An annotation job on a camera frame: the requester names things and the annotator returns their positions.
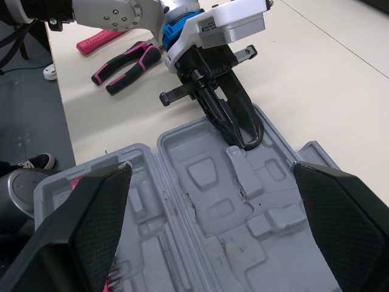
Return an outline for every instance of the tool case molded tray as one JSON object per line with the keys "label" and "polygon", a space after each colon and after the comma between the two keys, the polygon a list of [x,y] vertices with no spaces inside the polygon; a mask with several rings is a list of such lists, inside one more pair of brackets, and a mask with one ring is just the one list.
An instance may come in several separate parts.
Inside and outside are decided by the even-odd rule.
{"label": "tool case molded tray", "polygon": [[290,171],[296,160],[337,166],[316,142],[294,152],[257,112],[265,135],[251,151],[229,147],[204,118],[161,135],[155,154],[135,144],[45,179],[35,227],[73,179],[131,161],[114,292],[340,292]]}

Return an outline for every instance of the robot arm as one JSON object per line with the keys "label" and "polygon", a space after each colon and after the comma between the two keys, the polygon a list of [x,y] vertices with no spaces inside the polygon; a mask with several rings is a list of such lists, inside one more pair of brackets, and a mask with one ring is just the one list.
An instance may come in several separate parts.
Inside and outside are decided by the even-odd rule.
{"label": "robot arm", "polygon": [[[14,33],[22,36],[13,36],[12,54],[31,19],[47,21],[57,31],[62,30],[62,23],[73,21],[116,31],[150,30],[167,52],[169,71],[182,82],[160,95],[164,106],[190,96],[229,145],[250,150],[262,141],[264,125],[232,70],[257,52],[249,46],[233,53],[228,44],[264,30],[263,13],[272,0],[234,0],[208,11],[201,9],[198,0],[0,0],[0,8],[4,3],[8,19],[27,24]],[[7,38],[0,47],[10,42],[11,37]],[[12,54],[0,60],[0,69]],[[217,96],[218,88],[227,100]]]}
{"label": "robot arm", "polygon": [[264,30],[263,12],[271,6],[271,0],[235,0],[205,12],[198,0],[1,1],[16,23],[38,19],[55,31],[74,21],[113,31],[147,29],[166,44],[166,64],[173,73],[174,64],[193,45],[220,46]]}

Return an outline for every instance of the beige table surface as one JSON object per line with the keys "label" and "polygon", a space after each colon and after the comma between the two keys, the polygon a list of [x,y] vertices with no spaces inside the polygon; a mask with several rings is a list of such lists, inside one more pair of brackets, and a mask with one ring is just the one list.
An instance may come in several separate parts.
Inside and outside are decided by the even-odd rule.
{"label": "beige table surface", "polygon": [[[216,2],[225,1],[200,0],[205,9]],[[293,149],[317,140],[389,204],[389,16],[356,1],[338,10],[327,2],[331,8],[342,1],[275,0],[265,13],[267,29],[232,44],[233,50],[254,44],[259,52],[235,72]],[[99,31],[70,24],[49,32],[77,164],[137,142],[156,151],[164,131],[204,115],[189,98],[162,106],[159,94],[180,85],[162,62],[115,97],[96,87],[90,77],[103,63],[151,38],[135,30],[83,57],[75,44]]]}

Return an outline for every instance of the black pliers handle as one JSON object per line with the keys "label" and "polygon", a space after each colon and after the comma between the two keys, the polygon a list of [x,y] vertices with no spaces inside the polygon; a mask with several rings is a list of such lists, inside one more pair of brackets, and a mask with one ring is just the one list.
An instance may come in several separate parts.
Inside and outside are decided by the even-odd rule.
{"label": "black pliers handle", "polygon": [[96,85],[102,85],[120,68],[135,60],[139,61],[126,73],[106,86],[110,95],[115,95],[129,85],[133,84],[143,73],[161,58],[160,49],[147,41],[139,41],[126,52],[104,64],[93,76]]}

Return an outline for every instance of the shoe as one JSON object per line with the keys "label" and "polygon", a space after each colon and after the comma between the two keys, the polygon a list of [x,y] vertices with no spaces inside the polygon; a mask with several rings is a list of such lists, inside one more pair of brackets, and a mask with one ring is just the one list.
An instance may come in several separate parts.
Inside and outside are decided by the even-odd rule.
{"label": "shoe", "polygon": [[55,159],[51,154],[40,154],[19,164],[24,169],[52,169]]}

